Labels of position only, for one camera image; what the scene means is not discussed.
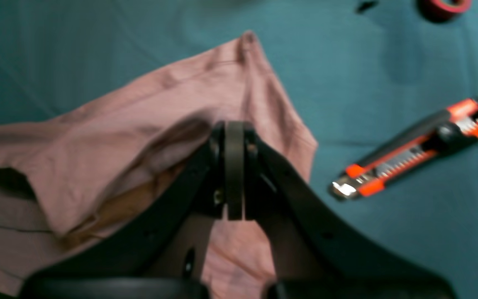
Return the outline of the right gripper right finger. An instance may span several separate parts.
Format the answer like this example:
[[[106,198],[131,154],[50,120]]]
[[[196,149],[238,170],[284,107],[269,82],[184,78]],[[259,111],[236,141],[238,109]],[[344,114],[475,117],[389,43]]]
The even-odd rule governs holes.
[[[267,235],[276,278],[264,299],[455,299],[440,275],[335,214],[250,123],[240,123],[244,216]]]

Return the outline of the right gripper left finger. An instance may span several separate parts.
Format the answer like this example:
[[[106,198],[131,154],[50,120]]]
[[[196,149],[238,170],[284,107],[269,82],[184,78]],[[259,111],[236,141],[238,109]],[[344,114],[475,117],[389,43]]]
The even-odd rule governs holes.
[[[224,155],[235,123],[220,122],[144,212],[107,239],[29,277],[21,299],[210,299],[200,276],[226,204]]]

